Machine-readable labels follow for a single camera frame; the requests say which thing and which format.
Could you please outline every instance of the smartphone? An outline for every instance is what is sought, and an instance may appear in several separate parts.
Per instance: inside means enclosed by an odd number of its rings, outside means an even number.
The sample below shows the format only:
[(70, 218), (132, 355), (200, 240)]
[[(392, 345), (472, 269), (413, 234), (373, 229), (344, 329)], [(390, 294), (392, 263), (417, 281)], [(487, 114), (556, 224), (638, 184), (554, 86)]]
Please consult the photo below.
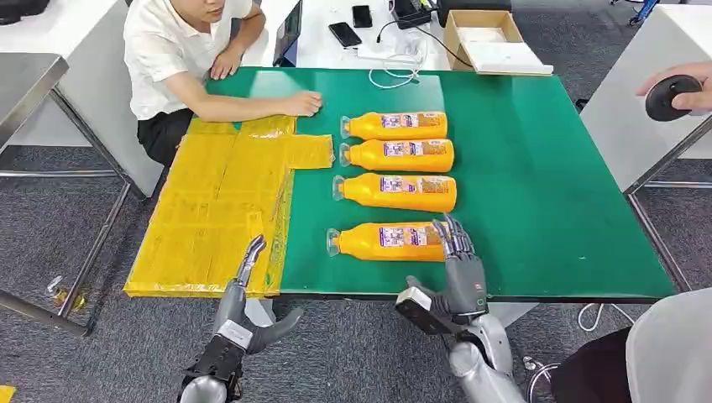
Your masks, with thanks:
[(374, 26), (369, 6), (353, 6), (351, 10), (353, 11), (354, 28), (371, 28)]
[(361, 44), (361, 38), (348, 26), (346, 23), (336, 23), (329, 25), (329, 30), (332, 34), (341, 42), (341, 46), (344, 48), (350, 48), (351, 46), (356, 46)]

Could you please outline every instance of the metal table frame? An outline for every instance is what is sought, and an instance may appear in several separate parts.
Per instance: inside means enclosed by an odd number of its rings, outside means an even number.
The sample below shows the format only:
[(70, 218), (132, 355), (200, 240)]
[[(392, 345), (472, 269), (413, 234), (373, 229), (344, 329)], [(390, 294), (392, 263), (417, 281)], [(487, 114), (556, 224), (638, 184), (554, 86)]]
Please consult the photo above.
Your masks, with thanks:
[(60, 78), (69, 70), (69, 65), (59, 55), (41, 55), (47, 58), (53, 56), (54, 61), (48, 66), (44, 74), (37, 80), (34, 86), (29, 89), (20, 102), (0, 121), (0, 146), (7, 143), (9, 138), (16, 133), (27, 118), (37, 109), (42, 101), (49, 96), (71, 120), (76, 128), (81, 132), (86, 141), (109, 163), (110, 170), (63, 170), (63, 171), (12, 171), (0, 170), (0, 177), (13, 178), (103, 178), (118, 176), (123, 180), (121, 191), (113, 203), (111, 211), (108, 213), (104, 223), (99, 230), (89, 254), (81, 265), (79, 274), (69, 289), (69, 293), (61, 305), (59, 312), (53, 313), (40, 306), (27, 302), (4, 290), (0, 290), (0, 306), (5, 306), (13, 311), (32, 317), (40, 322), (60, 327), (78, 336), (86, 336), (91, 329), (87, 325), (80, 325), (69, 319), (71, 307), (79, 295), (79, 291), (84, 286), (87, 276), (94, 265), (99, 252), (111, 231), (116, 218), (121, 211), (121, 207), (131, 191), (139, 200), (144, 200), (144, 194), (139, 190), (134, 181), (126, 174), (121, 165), (103, 146), (101, 140), (94, 133), (92, 128), (79, 112), (71, 105), (69, 100), (60, 90), (58, 84)]
[(655, 249), (660, 254), (662, 265), (665, 270), (673, 277), (673, 281), (678, 289), (682, 292), (692, 290), (688, 279), (685, 278), (680, 266), (675, 261), (675, 258), (670, 253), (665, 241), (662, 240), (660, 233), (653, 225), (652, 220), (647, 215), (643, 205), (638, 201), (636, 193), (642, 187), (666, 187), (666, 188), (689, 188), (689, 189), (712, 189), (712, 182), (696, 182), (696, 181), (654, 181), (657, 174), (661, 173), (674, 160), (682, 155), (687, 149), (692, 147), (703, 136), (712, 131), (712, 115), (709, 115), (702, 123), (700, 123), (690, 134), (688, 134), (675, 147), (670, 149), (655, 165), (647, 170), (637, 181), (633, 182), (623, 192), (626, 199), (631, 204), (633, 211), (636, 213), (638, 221), (645, 229), (646, 234), (651, 239)]

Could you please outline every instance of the black pants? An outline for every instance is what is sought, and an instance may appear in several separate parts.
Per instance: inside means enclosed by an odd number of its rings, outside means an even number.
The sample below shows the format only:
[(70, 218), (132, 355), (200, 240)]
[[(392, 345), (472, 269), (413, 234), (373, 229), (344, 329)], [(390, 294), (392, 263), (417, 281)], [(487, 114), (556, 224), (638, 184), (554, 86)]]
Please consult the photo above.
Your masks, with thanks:
[(557, 403), (631, 403), (626, 366), (629, 327), (603, 336), (567, 358), (552, 372)]
[(181, 109), (172, 113), (161, 112), (148, 120), (139, 120), (139, 143), (152, 160), (170, 166), (192, 118), (192, 110)]

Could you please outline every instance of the humanoid robot arm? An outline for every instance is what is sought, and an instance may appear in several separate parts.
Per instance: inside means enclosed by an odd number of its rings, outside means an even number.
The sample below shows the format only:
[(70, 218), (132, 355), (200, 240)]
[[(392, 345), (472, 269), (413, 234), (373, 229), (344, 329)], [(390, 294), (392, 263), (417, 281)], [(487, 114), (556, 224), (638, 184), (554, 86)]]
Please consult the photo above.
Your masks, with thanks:
[(243, 373), (243, 356), (259, 353), (284, 337), (304, 313), (302, 309), (295, 309), (283, 320), (268, 327), (256, 327), (245, 316), (245, 287), (250, 270), (264, 246), (262, 235), (249, 243), (237, 275), (225, 286), (212, 326), (212, 339), (196, 358), (196, 362), (184, 371), (186, 376), (183, 379), (180, 403), (226, 403), (239, 400), (242, 397), (239, 381)]
[(450, 368), (470, 402), (524, 402), (512, 379), (505, 329), (488, 313), (482, 260), (463, 226), (448, 214), (445, 220), (447, 228), (438, 220), (433, 225), (445, 253), (448, 287), (436, 294), (408, 276), (396, 309), (427, 334), (455, 335), (459, 343), (450, 351)]

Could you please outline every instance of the white cable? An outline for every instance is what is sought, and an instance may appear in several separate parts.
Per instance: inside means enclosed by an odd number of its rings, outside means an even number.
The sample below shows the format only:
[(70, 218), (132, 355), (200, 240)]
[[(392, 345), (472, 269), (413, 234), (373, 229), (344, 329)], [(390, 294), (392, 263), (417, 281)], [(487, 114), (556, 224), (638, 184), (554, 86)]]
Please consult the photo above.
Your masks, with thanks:
[(527, 402), (528, 403), (533, 403), (534, 402), (534, 388), (537, 386), (537, 381), (539, 378), (544, 375), (544, 377), (547, 378), (549, 383), (552, 382), (552, 376), (549, 374), (549, 371), (552, 369), (558, 368), (558, 366), (561, 365), (560, 363), (551, 363), (544, 365), (540, 367), (534, 375), (531, 376), (531, 379), (529, 380), (529, 386), (526, 388), (529, 393), (527, 393)]
[(628, 315), (625, 311), (620, 309), (620, 306), (617, 306), (616, 304), (598, 304), (599, 310), (596, 312), (596, 320), (594, 322), (594, 325), (592, 327), (586, 327), (586, 326), (584, 326), (584, 322), (583, 322), (584, 312), (586, 312), (591, 306), (594, 306), (594, 305), (597, 305), (597, 304), (588, 304), (587, 306), (584, 306), (583, 308), (581, 308), (581, 311), (578, 311), (578, 327), (581, 327), (581, 330), (583, 330), (585, 332), (592, 332), (592, 331), (596, 330), (596, 328), (599, 326), (600, 316), (603, 313), (603, 307), (606, 305), (613, 306), (618, 312), (620, 312), (621, 315), (626, 317), (626, 319), (628, 319), (628, 321), (631, 324), (636, 322), (633, 320), (633, 318), (630, 315)]
[(409, 54), (405, 54), (405, 53), (390, 55), (386, 58), (386, 59), (392, 59), (394, 57), (403, 57), (403, 56), (412, 58), (413, 61), (416, 63), (416, 66), (410, 68), (411, 74), (405, 74), (405, 75), (396, 74), (393, 71), (390, 71), (388, 69), (388, 67), (386, 67), (386, 63), (389, 63), (389, 61), (388, 60), (383, 61), (383, 71), (386, 74), (388, 74), (391, 77), (395, 77), (395, 78), (403, 78), (403, 79), (405, 79), (404, 81), (399, 82), (397, 84), (390, 85), (390, 86), (385, 86), (383, 84), (379, 84), (374, 80), (374, 69), (371, 69), (371, 70), (369, 70), (369, 81), (371, 81), (371, 84), (373, 84), (374, 86), (377, 86), (378, 88), (380, 88), (382, 90), (390, 90), (393, 88), (398, 88), (399, 86), (404, 86), (405, 84), (408, 84), (409, 82), (416, 79), (418, 77), (418, 72), (420, 72), (420, 70), (422, 69), (422, 66), (425, 64), (425, 60), (427, 58), (428, 51), (429, 51), (428, 44), (427, 44), (428, 43), (427, 36), (424, 34), (421, 34), (420, 36), (422, 37), (422, 40), (418, 42), (418, 46), (417, 46), (418, 50), (420, 50), (420, 48), (421, 48), (420, 44), (422, 44), (423, 42), (425, 43), (425, 51), (422, 53), (420, 58), (417, 58), (414, 55), (409, 55)]

